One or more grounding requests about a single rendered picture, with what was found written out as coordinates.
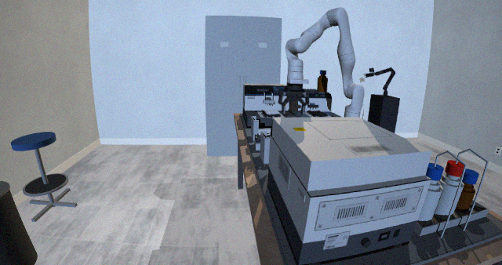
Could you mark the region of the blue bottle cap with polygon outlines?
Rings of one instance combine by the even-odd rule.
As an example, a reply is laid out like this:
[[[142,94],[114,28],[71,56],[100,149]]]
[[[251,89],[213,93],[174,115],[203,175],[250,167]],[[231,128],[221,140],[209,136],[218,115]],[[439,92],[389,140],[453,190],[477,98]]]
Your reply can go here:
[[[429,163],[429,165],[427,167],[426,176],[428,176],[432,179],[441,179],[444,168],[441,167],[440,165],[437,165],[437,164],[434,167],[434,164],[435,163]]]
[[[474,171],[474,170],[465,169],[463,180],[467,181],[469,183],[476,183],[477,179],[478,179],[478,175],[479,174],[476,171]]]

